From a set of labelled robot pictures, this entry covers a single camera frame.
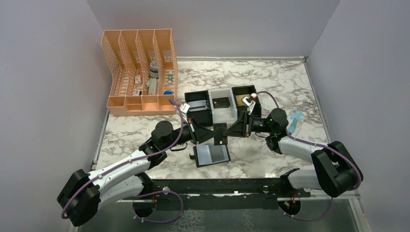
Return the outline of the black credit card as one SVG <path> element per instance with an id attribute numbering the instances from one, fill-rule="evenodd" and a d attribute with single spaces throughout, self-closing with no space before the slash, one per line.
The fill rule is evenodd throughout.
<path id="1" fill-rule="evenodd" d="M 229 108 L 231 106 L 229 97 L 213 98 L 214 109 Z"/>
<path id="2" fill-rule="evenodd" d="M 213 124 L 214 132 L 214 145 L 227 145 L 228 139 L 227 136 L 224 136 L 223 133 L 227 130 L 226 123 L 215 123 Z"/>

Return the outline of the black leather card holder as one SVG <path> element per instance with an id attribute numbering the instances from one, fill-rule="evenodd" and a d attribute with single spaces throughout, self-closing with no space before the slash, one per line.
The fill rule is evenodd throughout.
<path id="1" fill-rule="evenodd" d="M 231 160 L 227 145 L 201 144 L 193 147 L 193 155 L 190 159 L 195 160 L 196 167 L 205 167 Z"/>

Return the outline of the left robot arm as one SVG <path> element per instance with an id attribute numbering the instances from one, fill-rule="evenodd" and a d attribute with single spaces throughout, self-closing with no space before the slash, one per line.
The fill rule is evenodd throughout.
<path id="1" fill-rule="evenodd" d="M 86 173 L 75 171 L 57 197 L 62 207 L 61 217 L 78 227 L 92 219 L 104 205 L 128 197 L 147 198 L 160 194 L 147 170 L 167 157 L 166 151 L 192 141 L 203 143 L 215 133 L 188 119 L 179 129 L 169 121 L 157 123 L 151 137 L 128 157 L 100 170 Z"/>

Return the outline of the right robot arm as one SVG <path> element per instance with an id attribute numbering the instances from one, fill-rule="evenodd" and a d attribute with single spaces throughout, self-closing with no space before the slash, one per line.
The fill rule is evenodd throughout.
<path id="1" fill-rule="evenodd" d="M 268 133 L 265 141 L 271 151 L 312 163 L 311 169 L 297 169 L 285 175 L 286 179 L 279 183 L 279 191 L 286 197 L 301 188 L 323 190 L 336 198 L 360 186 L 363 174 L 343 143 L 334 141 L 326 145 L 296 138 L 287 131 L 288 124 L 287 114 L 280 108 L 273 109 L 267 118 L 241 112 L 223 135 L 245 138 L 252 132 Z"/>

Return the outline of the white middle card bin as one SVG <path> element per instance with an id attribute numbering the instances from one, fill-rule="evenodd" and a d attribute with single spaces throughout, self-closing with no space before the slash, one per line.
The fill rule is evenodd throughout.
<path id="1" fill-rule="evenodd" d="M 212 112 L 213 123 L 226 123 L 233 124 L 237 121 L 237 107 L 231 88 L 215 88 L 208 90 L 208 95 L 210 99 L 210 107 Z M 216 107 L 214 102 L 217 102 L 219 98 L 228 98 L 227 106 Z"/>

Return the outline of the black card back side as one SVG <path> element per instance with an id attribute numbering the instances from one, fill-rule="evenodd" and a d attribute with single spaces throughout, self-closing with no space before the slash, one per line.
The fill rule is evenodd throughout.
<path id="1" fill-rule="evenodd" d="M 226 145 L 210 145 L 210 156 L 212 163 L 220 163 L 229 161 L 229 155 Z"/>

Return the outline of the silver card in left bin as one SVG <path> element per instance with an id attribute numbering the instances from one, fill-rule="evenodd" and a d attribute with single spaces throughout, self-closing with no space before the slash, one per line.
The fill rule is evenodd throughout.
<path id="1" fill-rule="evenodd" d="M 208 109 L 208 103 L 206 100 L 190 101 L 188 102 L 188 105 L 190 106 L 190 112 L 197 112 Z"/>

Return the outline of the gold credit card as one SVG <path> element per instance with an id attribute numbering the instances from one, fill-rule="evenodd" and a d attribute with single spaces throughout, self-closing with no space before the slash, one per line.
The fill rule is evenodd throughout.
<path id="1" fill-rule="evenodd" d="M 244 95 L 236 95 L 236 102 L 238 106 L 245 106 L 245 104 L 243 103 L 242 99 L 243 98 L 248 98 L 249 94 L 244 94 Z"/>

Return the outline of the blue nail clipper package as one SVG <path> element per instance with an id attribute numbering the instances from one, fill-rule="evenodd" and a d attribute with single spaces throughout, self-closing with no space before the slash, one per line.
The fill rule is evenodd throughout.
<path id="1" fill-rule="evenodd" d="M 292 109 L 287 116 L 287 120 L 289 122 L 287 126 L 287 131 L 290 133 L 292 136 L 297 136 L 304 121 L 305 121 L 305 113 L 298 110 L 298 109 Z"/>

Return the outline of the green white small tube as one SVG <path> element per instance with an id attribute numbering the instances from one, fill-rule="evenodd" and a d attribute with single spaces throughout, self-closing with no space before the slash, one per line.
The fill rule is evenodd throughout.
<path id="1" fill-rule="evenodd" d="M 173 74 L 169 73 L 168 74 L 168 84 L 172 84 L 172 82 L 173 82 Z"/>

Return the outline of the grey flat box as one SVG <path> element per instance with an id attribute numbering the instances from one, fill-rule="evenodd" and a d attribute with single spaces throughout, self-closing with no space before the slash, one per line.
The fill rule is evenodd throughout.
<path id="1" fill-rule="evenodd" d="M 158 94 L 158 78 L 149 78 L 147 82 L 148 95 Z"/>

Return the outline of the red white small box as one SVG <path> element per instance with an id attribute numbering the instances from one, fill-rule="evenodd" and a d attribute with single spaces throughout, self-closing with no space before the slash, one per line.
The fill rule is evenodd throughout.
<path id="1" fill-rule="evenodd" d="M 132 96 L 140 96 L 141 95 L 141 90 L 140 89 L 134 89 L 132 91 Z"/>

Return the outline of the peach plastic file organizer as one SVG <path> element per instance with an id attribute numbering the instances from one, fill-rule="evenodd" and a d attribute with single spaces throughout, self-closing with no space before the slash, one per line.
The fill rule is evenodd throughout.
<path id="1" fill-rule="evenodd" d="M 106 30 L 102 48 L 112 75 L 107 109 L 113 116 L 174 115 L 169 102 L 177 99 L 178 65 L 171 29 Z M 148 95 L 149 64 L 158 64 L 158 94 Z M 173 74 L 168 84 L 168 74 Z M 132 96 L 140 89 L 140 96 Z M 164 95 L 172 91 L 173 95 Z"/>

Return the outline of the black mounting rail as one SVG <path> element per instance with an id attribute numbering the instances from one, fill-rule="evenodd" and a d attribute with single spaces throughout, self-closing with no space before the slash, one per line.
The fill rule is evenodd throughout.
<path id="1" fill-rule="evenodd" d="M 280 198 L 311 196 L 280 178 L 154 179 L 143 192 L 157 191 L 154 200 L 161 205 L 179 203 L 175 196 L 161 192 L 165 187 L 181 196 L 185 208 L 276 209 Z"/>

